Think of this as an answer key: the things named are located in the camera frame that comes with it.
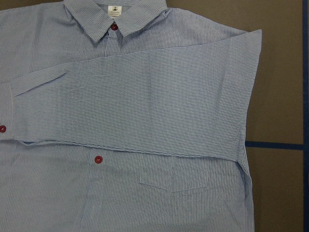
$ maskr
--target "striped shirt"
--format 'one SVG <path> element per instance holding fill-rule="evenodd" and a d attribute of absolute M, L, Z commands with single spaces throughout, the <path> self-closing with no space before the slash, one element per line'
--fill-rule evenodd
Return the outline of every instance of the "striped shirt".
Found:
<path fill-rule="evenodd" d="M 253 232 L 261 41 L 164 0 L 0 11 L 0 230 Z"/>

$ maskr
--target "shirt pocket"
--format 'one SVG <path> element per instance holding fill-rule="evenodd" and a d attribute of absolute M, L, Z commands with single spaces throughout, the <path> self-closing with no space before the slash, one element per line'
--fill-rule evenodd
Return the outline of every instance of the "shirt pocket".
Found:
<path fill-rule="evenodd" d="M 213 188 L 209 182 L 207 158 L 185 158 L 144 154 L 139 183 L 170 193 L 189 193 L 194 189 Z"/>

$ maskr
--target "white label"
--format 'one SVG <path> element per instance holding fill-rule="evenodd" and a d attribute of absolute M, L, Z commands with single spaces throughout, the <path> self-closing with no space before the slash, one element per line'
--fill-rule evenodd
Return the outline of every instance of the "white label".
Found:
<path fill-rule="evenodd" d="M 116 18 L 121 15 L 122 6 L 108 6 L 108 15 L 111 18 Z"/>

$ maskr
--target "shirt front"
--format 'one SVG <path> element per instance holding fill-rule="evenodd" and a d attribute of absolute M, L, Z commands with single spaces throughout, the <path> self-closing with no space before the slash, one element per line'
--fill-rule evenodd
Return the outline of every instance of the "shirt front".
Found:
<path fill-rule="evenodd" d="M 64 0 L 0 11 L 0 34 L 1 231 L 254 231 L 261 30 Z"/>

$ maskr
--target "red button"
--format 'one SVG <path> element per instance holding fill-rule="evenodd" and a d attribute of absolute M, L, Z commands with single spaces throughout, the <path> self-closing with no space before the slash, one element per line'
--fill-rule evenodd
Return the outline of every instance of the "red button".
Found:
<path fill-rule="evenodd" d="M 95 162 L 96 162 L 96 163 L 101 163 L 102 160 L 103 160 L 103 158 L 102 158 L 101 156 L 96 156 L 96 157 L 95 157 Z"/>
<path fill-rule="evenodd" d="M 117 30 L 117 29 L 118 29 L 117 24 L 112 24 L 112 25 L 111 25 L 111 29 L 112 29 L 112 30 Z"/>
<path fill-rule="evenodd" d="M 5 133 L 5 131 L 6 131 L 6 127 L 4 125 L 1 125 L 0 126 L 0 132 Z"/>

